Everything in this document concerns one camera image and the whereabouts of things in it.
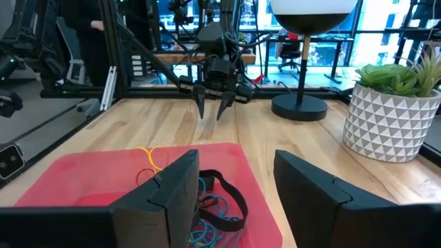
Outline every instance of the white pot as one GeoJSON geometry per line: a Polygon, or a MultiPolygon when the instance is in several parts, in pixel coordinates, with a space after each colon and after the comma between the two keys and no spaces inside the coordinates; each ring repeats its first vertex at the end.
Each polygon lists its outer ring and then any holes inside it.
{"type": "Polygon", "coordinates": [[[356,85],[346,116],[343,141],[353,151],[379,161],[414,159],[424,142],[440,93],[411,98],[379,93],[356,85]]]}

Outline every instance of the table lamp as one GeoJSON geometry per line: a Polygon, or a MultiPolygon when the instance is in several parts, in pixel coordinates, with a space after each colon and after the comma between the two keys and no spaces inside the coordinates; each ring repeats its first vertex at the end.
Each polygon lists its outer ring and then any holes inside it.
{"type": "Polygon", "coordinates": [[[271,0],[271,8],[279,24],[288,32],[305,37],[297,94],[274,97],[271,103],[274,114],[295,121],[318,121],[326,117],[327,104],[303,94],[311,35],[336,27],[356,4],[357,0],[271,0]]]}

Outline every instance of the wooden table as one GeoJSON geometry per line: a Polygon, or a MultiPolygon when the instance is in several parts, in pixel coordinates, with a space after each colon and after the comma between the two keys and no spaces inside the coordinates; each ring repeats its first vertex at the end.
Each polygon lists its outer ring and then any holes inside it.
{"type": "Polygon", "coordinates": [[[124,99],[0,191],[11,206],[57,158],[73,152],[137,146],[234,142],[242,145],[276,222],[283,247],[295,247],[273,178],[275,149],[285,149],[354,185],[395,203],[441,201],[441,169],[419,156],[405,164],[374,161],[341,145],[347,106],[328,101],[322,121],[300,123],[272,114],[270,101],[235,103],[216,122],[219,101],[207,101],[205,118],[190,100],[124,99]]]}
{"type": "MultiPolygon", "coordinates": [[[[186,44],[185,45],[189,50],[192,50],[196,47],[196,44],[186,44]]],[[[183,49],[179,46],[174,46],[172,48],[170,48],[171,51],[182,51],[183,49]]],[[[190,58],[188,54],[155,54],[156,58],[158,58],[162,63],[166,63],[166,64],[177,64],[179,62],[181,62],[181,64],[186,65],[186,64],[192,64],[192,62],[190,62],[190,58]]],[[[196,56],[192,56],[192,61],[200,61],[202,59],[205,58],[205,55],[203,52],[199,52],[198,54],[196,54],[196,56]]],[[[246,54],[242,54],[242,60],[243,63],[245,65],[252,65],[256,63],[256,55],[253,53],[246,53],[246,54]]]]}

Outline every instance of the black strap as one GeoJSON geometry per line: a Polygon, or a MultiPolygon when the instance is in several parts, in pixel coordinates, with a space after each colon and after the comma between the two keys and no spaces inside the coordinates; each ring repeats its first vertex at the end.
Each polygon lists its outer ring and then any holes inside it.
{"type": "Polygon", "coordinates": [[[200,171],[199,176],[217,178],[220,182],[220,186],[236,201],[243,218],[240,220],[225,220],[202,208],[199,208],[199,216],[221,231],[239,231],[243,229],[247,221],[248,206],[242,194],[233,185],[229,184],[223,178],[223,175],[215,169],[200,171]]]}

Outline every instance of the red plastic tray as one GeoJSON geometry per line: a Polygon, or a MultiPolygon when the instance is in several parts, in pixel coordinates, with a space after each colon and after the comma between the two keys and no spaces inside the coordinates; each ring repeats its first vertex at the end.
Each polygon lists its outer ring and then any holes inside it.
{"type": "MultiPolygon", "coordinates": [[[[220,143],[157,148],[152,158],[156,166],[165,167],[189,149],[199,150],[201,170],[217,169],[245,197],[249,215],[239,247],[282,247],[280,231],[241,146],[220,143]]],[[[55,161],[16,207],[106,206],[137,187],[136,175],[142,167],[150,167],[150,163],[140,149],[70,154],[55,161]]],[[[151,176],[150,172],[142,173],[139,183],[151,176]]],[[[239,208],[217,181],[214,193],[227,197],[229,216],[240,216],[239,208]]]]}

